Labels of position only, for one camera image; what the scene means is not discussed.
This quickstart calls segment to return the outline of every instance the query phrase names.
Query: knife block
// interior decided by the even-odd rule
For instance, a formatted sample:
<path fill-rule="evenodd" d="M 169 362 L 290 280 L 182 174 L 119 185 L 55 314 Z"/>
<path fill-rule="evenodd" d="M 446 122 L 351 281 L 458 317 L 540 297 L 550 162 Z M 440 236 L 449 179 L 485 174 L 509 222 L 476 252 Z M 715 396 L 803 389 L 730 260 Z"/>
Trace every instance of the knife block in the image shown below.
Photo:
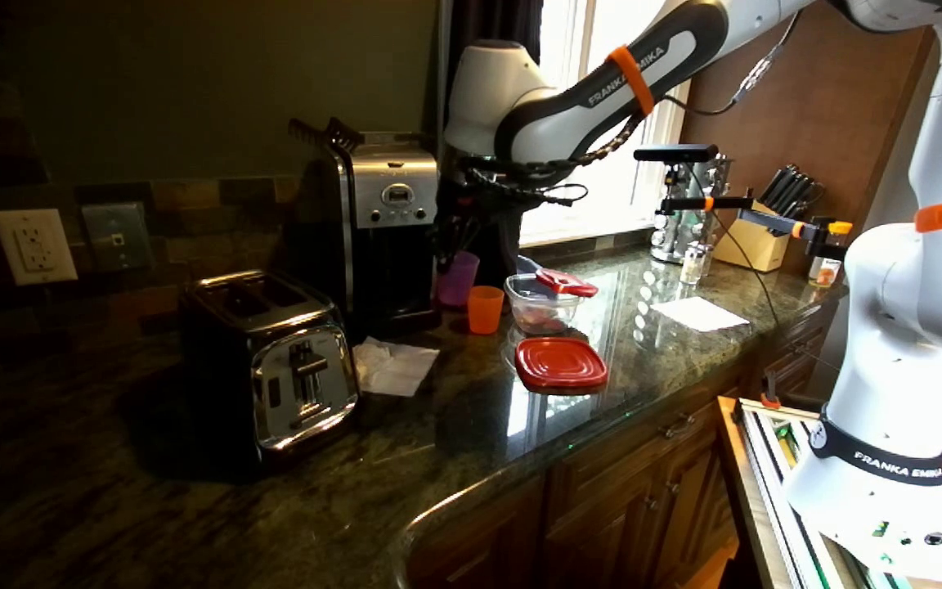
<path fill-rule="evenodd" d="M 773 236 L 766 226 L 732 220 L 730 234 L 719 236 L 711 260 L 719 260 L 725 266 L 742 266 L 754 271 L 775 271 L 783 268 L 789 252 L 789 236 Z"/>

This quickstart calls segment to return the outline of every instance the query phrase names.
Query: stainless steel appliance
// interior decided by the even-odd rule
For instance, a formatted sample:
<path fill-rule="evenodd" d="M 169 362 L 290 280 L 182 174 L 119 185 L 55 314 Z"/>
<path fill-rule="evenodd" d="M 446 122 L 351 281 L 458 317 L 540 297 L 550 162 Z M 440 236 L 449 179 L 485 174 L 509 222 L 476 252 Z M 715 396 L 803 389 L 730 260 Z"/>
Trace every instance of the stainless steel appliance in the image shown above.
<path fill-rule="evenodd" d="M 332 122 L 294 131 L 319 144 L 284 218 L 276 266 L 332 294 L 347 333 L 393 339 L 440 326 L 440 163 L 412 134 L 361 134 Z"/>
<path fill-rule="evenodd" d="M 255 475 L 341 429 L 356 369 L 337 309 L 278 271 L 199 280 L 181 294 L 198 437 L 228 475 Z"/>

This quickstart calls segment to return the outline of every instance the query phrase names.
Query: clear container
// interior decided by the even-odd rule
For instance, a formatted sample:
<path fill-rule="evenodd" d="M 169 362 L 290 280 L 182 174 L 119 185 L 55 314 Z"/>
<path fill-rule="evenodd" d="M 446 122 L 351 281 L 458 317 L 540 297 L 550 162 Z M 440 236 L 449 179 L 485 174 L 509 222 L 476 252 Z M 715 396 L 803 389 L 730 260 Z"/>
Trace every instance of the clear container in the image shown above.
<path fill-rule="evenodd" d="M 808 266 L 808 281 L 819 288 L 831 288 L 841 280 L 841 261 L 845 261 L 846 247 L 845 244 L 827 244 L 812 256 Z"/>
<path fill-rule="evenodd" d="M 570 330 L 570 322 L 579 309 L 577 294 L 556 294 L 550 284 L 538 281 L 538 274 L 507 274 L 505 292 L 509 305 L 509 322 L 528 339 Z"/>

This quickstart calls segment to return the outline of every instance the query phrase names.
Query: wooden cabinet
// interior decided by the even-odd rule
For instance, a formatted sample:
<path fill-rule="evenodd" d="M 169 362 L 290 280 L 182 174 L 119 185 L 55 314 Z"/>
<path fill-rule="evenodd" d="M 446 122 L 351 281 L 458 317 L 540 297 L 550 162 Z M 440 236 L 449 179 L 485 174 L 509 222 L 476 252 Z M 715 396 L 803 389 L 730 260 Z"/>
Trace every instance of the wooden cabinet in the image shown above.
<path fill-rule="evenodd" d="M 610 463 L 623 444 L 600 442 L 554 470 L 544 585 L 681 585 L 737 544 L 714 406 L 669 419 Z"/>
<path fill-rule="evenodd" d="M 515 589 L 532 583 L 544 475 L 500 494 L 412 546 L 408 585 Z"/>
<path fill-rule="evenodd" d="M 730 560 L 715 389 L 691 396 L 424 533 L 408 585 L 683 585 L 715 555 Z"/>

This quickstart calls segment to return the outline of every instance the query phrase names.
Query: orange cup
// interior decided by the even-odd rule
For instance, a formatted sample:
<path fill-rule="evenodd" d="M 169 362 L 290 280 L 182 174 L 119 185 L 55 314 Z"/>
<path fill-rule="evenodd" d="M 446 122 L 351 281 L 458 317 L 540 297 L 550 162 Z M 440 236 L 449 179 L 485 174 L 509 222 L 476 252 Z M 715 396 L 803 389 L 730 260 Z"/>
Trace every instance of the orange cup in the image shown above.
<path fill-rule="evenodd" d="M 468 330 L 472 333 L 496 333 L 505 314 L 505 288 L 476 284 L 468 292 Z"/>

